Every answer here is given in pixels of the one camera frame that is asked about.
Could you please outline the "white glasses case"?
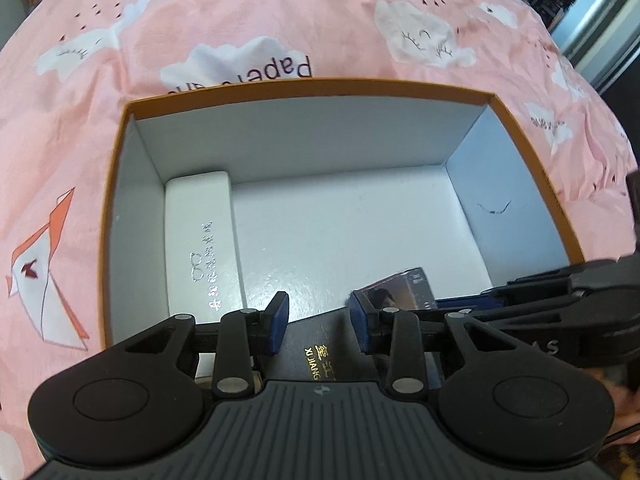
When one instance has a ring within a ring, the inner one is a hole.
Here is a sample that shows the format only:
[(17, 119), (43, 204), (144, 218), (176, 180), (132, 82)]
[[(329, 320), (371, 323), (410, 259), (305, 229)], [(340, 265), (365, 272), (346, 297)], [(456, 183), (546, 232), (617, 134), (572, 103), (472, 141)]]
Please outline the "white glasses case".
[(165, 266), (171, 314), (190, 313), (199, 323), (213, 323), (244, 307), (226, 172), (167, 182)]

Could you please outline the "orange white storage box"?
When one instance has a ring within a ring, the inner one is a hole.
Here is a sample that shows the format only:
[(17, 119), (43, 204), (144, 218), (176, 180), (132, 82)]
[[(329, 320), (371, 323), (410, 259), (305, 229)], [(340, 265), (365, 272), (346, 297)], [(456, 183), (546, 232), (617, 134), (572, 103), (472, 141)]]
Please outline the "orange white storage box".
[(165, 193), (224, 171), (245, 304), (292, 320), (424, 270), (468, 296), (585, 256), (533, 145), (492, 93), (376, 79), (293, 79), (134, 101), (104, 196), (100, 296), (116, 344), (169, 312)]

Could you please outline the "pink cloud print duvet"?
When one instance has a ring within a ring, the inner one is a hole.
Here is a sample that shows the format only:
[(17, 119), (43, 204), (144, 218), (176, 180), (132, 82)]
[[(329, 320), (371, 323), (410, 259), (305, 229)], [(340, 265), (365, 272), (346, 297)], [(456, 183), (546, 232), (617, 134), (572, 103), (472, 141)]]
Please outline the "pink cloud print duvet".
[(521, 0), (43, 0), (1, 51), (3, 478), (41, 465), (32, 392), (101, 347), (99, 223), (124, 106), (303, 77), (496, 94), (585, 256), (634, 247), (626, 132)]

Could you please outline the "black book gold lettering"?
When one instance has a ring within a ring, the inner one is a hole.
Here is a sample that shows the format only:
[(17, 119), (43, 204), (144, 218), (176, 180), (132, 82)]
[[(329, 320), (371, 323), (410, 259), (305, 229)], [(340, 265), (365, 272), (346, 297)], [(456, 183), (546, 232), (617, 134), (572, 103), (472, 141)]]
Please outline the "black book gold lettering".
[(378, 351), (362, 353), (348, 306), (288, 322), (275, 356), (258, 356), (256, 335), (250, 331), (250, 351), (265, 380), (288, 382), (377, 382), (411, 394), (427, 383), (426, 352), (439, 351), (446, 328), (430, 311), (384, 308), (380, 312)]

